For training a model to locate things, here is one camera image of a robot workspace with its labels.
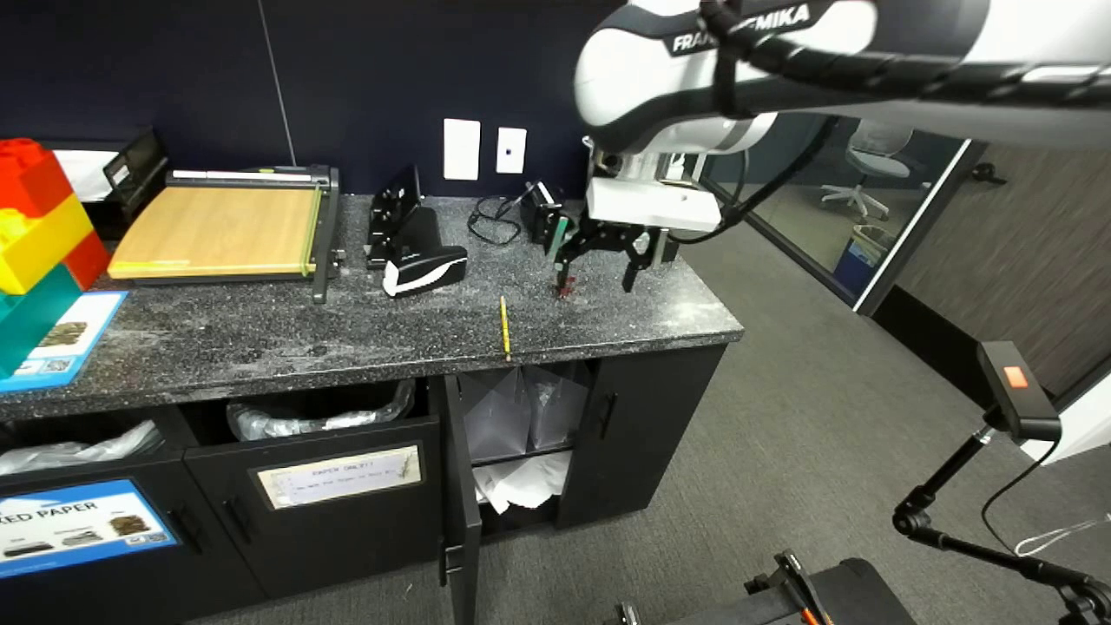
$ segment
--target label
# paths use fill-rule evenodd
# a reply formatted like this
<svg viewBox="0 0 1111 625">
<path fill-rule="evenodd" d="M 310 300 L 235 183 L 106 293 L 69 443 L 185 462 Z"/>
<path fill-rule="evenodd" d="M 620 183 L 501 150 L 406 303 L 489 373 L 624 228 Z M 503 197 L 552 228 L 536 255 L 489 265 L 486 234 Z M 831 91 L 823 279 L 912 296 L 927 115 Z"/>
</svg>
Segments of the label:
<svg viewBox="0 0 1111 625">
<path fill-rule="evenodd" d="M 762 14 L 739 20 L 739 27 L 757 27 L 757 31 L 798 31 L 809 25 L 813 25 L 809 5 L 790 5 L 790 6 L 762 10 Z M 706 27 L 681 31 L 681 36 L 665 40 L 670 55 L 693 55 L 693 53 L 709 53 L 709 49 L 718 49 L 718 43 Z"/>
<path fill-rule="evenodd" d="M 1011 385 L 1011 388 L 1030 388 L 1027 373 L 1021 373 L 1021 367 L 1002 367 L 1002 377 L 1006 377 L 1006 385 Z"/>
<path fill-rule="evenodd" d="M 370 455 L 342 455 L 310 467 L 266 470 L 257 473 L 257 481 L 266 489 L 273 512 L 311 507 L 419 482 L 419 452 L 416 446 L 408 446 Z"/>
<path fill-rule="evenodd" d="M 0 581 L 173 546 L 131 481 L 0 502 Z"/>
<path fill-rule="evenodd" d="M 110 189 L 126 183 L 131 179 L 128 162 L 121 162 L 119 169 L 110 169 Z"/>
</svg>

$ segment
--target black cabinet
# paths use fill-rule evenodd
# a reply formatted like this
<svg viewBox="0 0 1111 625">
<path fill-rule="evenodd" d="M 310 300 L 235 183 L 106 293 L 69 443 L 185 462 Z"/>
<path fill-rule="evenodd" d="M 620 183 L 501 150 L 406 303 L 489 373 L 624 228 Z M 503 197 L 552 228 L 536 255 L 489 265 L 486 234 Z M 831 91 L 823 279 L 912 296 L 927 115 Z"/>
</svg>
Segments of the black cabinet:
<svg viewBox="0 0 1111 625">
<path fill-rule="evenodd" d="M 8 425 L 2 448 L 29 448 L 46 443 L 104 443 L 134 426 L 148 415 L 126 418 L 69 418 Z M 193 481 L 182 467 L 182 452 L 192 446 L 182 422 L 169 415 L 154 418 L 162 430 L 162 448 L 140 458 L 46 470 L 0 481 L 0 502 L 89 487 L 106 481 L 128 481 L 162 528 L 177 540 L 169 548 L 134 554 L 74 571 L 46 571 L 0 581 L 0 621 L 185 621 L 257 600 L 235 548 L 221 540 Z"/>
<path fill-rule="evenodd" d="M 649 507 L 724 349 L 655 351 L 597 364 L 560 528 Z"/>
<path fill-rule="evenodd" d="M 552 521 L 556 528 L 572 528 L 649 507 L 723 351 L 692 349 L 591 363 L 591 401 L 572 430 L 563 498 L 539 512 L 510 507 L 507 518 L 475 503 L 475 462 L 467 458 L 467 422 L 458 401 L 465 382 L 462 377 L 448 377 L 444 583 L 450 583 L 458 625 L 475 621 L 482 540 Z"/>
<path fill-rule="evenodd" d="M 381 388 L 323 388 L 288 404 L 338 404 Z M 221 404 L 185 407 L 200 495 L 266 593 L 297 593 L 429 564 L 441 555 L 441 404 L 416 404 L 391 425 L 235 443 Z"/>
</svg>

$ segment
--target door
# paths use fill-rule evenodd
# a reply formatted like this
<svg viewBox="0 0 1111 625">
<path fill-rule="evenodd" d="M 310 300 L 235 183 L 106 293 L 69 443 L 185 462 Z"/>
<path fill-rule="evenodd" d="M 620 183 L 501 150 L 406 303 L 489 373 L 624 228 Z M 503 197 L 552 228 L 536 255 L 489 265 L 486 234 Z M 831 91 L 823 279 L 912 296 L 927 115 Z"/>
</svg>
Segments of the door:
<svg viewBox="0 0 1111 625">
<path fill-rule="evenodd" d="M 591 524 L 649 507 L 723 349 L 607 358 L 587 404 L 560 524 Z"/>
<path fill-rule="evenodd" d="M 252 446 L 205 430 L 200 446 L 188 470 L 266 593 L 436 558 L 441 415 L 428 401 L 391 425 Z"/>
<path fill-rule="evenodd" d="M 971 341 L 1012 341 L 1067 397 L 1111 355 L 1111 152 L 988 145 L 896 283 Z"/>
<path fill-rule="evenodd" d="M 450 583 L 456 625 L 475 625 L 482 513 L 475 503 L 475 475 L 472 475 L 472 458 L 462 430 L 458 379 L 448 377 L 444 385 L 435 385 L 435 401 L 444 404 L 444 487 L 448 487 L 441 583 Z"/>
</svg>

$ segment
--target wire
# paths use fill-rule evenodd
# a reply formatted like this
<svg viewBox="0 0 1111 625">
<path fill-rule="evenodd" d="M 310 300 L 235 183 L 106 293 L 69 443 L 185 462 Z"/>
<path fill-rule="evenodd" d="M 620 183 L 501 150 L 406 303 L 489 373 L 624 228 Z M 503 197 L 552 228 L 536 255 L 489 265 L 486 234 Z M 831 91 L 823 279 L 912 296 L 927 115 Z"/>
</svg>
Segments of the wire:
<svg viewBox="0 0 1111 625">
<path fill-rule="evenodd" d="M 1063 446 L 1063 443 L 1052 443 L 1047 452 L 1045 452 L 1033 467 L 1027 467 L 1025 473 L 1018 473 L 1011 482 L 1002 482 L 1002 487 L 978 507 L 978 521 L 981 521 L 985 531 L 994 531 L 994 540 L 1001 541 L 1001 548 L 1012 554 L 1012 546 L 1006 546 L 1002 535 L 995 531 L 995 524 L 988 521 L 994 503 L 995 503 L 1002 495 L 1011 495 L 1012 487 L 1021 487 L 1030 473 L 1037 473 L 1060 446 Z"/>
<path fill-rule="evenodd" d="M 1037 555 L 1071 535 L 1082 535 L 1082 531 L 1092 531 L 1099 524 L 1111 524 L 1111 513 L 1105 518 L 1090 518 L 1090 521 L 1078 521 L 1078 524 L 1069 524 L 1069 528 L 1052 528 L 1052 531 L 1043 531 L 1043 535 L 1027 535 L 1021 541 L 1012 541 L 1012 555 L 1027 558 L 1027 555 Z"/>
<path fill-rule="evenodd" d="M 288 150 L 288 162 L 297 162 L 297 145 L 293 138 L 293 124 L 288 124 L 288 112 L 286 112 L 286 91 L 280 91 L 280 70 L 278 70 L 278 55 L 273 55 L 273 40 L 272 40 L 272 18 L 266 18 L 266 5 L 257 5 L 257 20 L 265 25 L 265 43 L 266 43 L 266 61 L 272 61 L 272 81 L 273 81 L 273 99 L 278 99 L 278 117 L 280 117 L 280 134 L 286 134 L 286 150 Z"/>
<path fill-rule="evenodd" d="M 510 208 L 522 206 L 522 195 L 516 195 L 516 197 L 503 197 L 503 202 L 494 208 L 494 215 L 482 212 L 486 202 L 494 202 L 494 195 L 486 195 L 486 197 L 475 202 L 472 215 L 465 218 L 465 228 L 467 228 L 475 240 L 489 245 L 489 248 L 510 248 L 510 245 L 522 235 L 522 224 L 510 218 Z M 510 234 L 507 234 L 507 235 L 489 235 L 489 234 L 479 228 L 479 224 L 510 226 Z"/>
<path fill-rule="evenodd" d="M 823 117 L 820 134 L 806 144 L 806 150 L 801 150 L 781 175 L 773 175 L 773 179 L 771 179 L 762 189 L 757 189 L 747 202 L 731 202 L 731 206 L 724 208 L 724 218 L 723 218 L 718 228 L 710 228 L 710 234 L 706 234 L 706 235 L 692 235 L 692 240 L 681 240 L 681 235 L 670 235 L 670 240 L 692 248 L 692 245 L 716 240 L 718 234 L 724 234 L 724 228 L 731 228 L 736 224 L 742 224 L 742 218 L 747 218 L 751 212 L 757 212 L 779 189 L 786 189 L 801 166 L 809 166 L 813 158 L 823 152 L 823 145 L 831 144 L 837 123 L 841 123 L 841 117 Z"/>
</svg>

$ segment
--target black wall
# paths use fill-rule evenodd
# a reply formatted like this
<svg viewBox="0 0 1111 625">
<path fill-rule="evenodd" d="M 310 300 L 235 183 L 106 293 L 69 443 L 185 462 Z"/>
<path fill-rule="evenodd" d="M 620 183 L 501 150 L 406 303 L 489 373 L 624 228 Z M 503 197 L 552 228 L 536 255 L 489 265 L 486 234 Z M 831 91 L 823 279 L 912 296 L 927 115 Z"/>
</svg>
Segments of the black wall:
<svg viewBox="0 0 1111 625">
<path fill-rule="evenodd" d="M 441 117 L 526 124 L 526 179 L 581 195 L 572 68 L 617 0 L 2 0 L 0 135 L 128 138 L 160 130 L 173 166 L 288 162 L 260 6 L 297 162 L 370 190 L 416 162 L 441 183 Z"/>
</svg>

